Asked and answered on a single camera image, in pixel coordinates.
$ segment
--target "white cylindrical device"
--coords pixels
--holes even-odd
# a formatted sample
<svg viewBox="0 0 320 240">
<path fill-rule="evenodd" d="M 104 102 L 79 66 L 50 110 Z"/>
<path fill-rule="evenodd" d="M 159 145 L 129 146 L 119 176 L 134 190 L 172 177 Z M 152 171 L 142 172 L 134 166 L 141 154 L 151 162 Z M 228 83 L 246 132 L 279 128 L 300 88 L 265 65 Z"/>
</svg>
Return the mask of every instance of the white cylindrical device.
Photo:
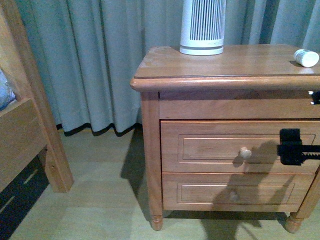
<svg viewBox="0 0 320 240">
<path fill-rule="evenodd" d="M 224 51 L 226 0 L 184 0 L 180 52 L 216 55 Z"/>
</svg>

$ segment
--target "white container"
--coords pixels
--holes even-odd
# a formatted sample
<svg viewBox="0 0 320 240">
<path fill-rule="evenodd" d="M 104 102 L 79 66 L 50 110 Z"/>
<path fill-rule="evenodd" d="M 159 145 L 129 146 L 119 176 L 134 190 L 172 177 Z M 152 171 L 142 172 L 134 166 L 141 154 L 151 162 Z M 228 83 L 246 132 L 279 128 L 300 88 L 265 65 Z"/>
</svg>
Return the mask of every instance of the white container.
<svg viewBox="0 0 320 240">
<path fill-rule="evenodd" d="M 319 54 L 318 53 L 316 53 L 314 51 L 306 50 L 306 49 L 297 50 L 294 53 L 293 57 L 294 57 L 294 60 L 298 64 L 300 64 L 306 68 L 313 67 L 319 61 Z"/>
<path fill-rule="evenodd" d="M 216 55 L 224 51 L 226 0 L 184 0 L 180 52 Z"/>
</svg>

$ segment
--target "wooden drawer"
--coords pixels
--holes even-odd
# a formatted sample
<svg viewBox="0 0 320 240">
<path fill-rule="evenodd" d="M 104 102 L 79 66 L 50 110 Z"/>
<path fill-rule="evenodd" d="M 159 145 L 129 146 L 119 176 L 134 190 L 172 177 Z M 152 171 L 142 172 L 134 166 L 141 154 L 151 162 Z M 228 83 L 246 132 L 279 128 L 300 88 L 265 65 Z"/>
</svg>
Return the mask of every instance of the wooden drawer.
<svg viewBox="0 0 320 240">
<path fill-rule="evenodd" d="M 160 119 L 316 119 L 306 90 L 160 92 Z"/>
<path fill-rule="evenodd" d="M 314 174 L 162 174 L 165 210 L 296 212 Z"/>
<path fill-rule="evenodd" d="M 163 172 L 315 173 L 319 160 L 302 166 L 280 162 L 284 128 L 299 128 L 305 145 L 320 145 L 320 121 L 161 121 Z M 240 149 L 251 157 L 244 159 Z"/>
</svg>

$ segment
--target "wooden nightstand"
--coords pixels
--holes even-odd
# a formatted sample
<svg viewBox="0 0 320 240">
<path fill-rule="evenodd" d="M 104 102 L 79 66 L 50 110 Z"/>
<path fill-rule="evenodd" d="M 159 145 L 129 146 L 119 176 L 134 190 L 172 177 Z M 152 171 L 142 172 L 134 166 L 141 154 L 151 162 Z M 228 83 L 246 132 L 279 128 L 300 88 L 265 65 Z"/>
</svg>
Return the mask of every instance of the wooden nightstand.
<svg viewBox="0 0 320 240">
<path fill-rule="evenodd" d="M 214 56 L 151 48 L 131 87 L 141 92 L 152 227 L 164 210 L 291 212 L 296 232 L 320 198 L 319 160 L 282 165 L 281 129 L 320 145 L 320 64 L 296 47 L 226 46 Z"/>
</svg>

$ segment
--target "wooden knob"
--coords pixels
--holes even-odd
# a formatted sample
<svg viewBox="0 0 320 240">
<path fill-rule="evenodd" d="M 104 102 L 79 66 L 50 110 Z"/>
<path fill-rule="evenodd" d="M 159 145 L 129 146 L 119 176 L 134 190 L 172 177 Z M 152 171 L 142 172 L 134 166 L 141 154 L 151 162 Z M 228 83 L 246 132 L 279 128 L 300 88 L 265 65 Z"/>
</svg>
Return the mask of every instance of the wooden knob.
<svg viewBox="0 0 320 240">
<path fill-rule="evenodd" d="M 242 147 L 242 148 L 240 149 L 240 156 L 241 156 L 242 158 L 248 159 L 248 158 L 251 157 L 251 155 L 252 155 L 252 152 L 251 152 L 248 148 Z"/>
<path fill-rule="evenodd" d="M 238 195 L 238 193 L 237 193 L 236 191 L 230 192 L 230 201 L 231 201 L 231 202 L 236 203 L 236 202 L 238 202 L 239 200 L 240 200 L 240 197 L 239 197 L 239 195 Z"/>
</svg>

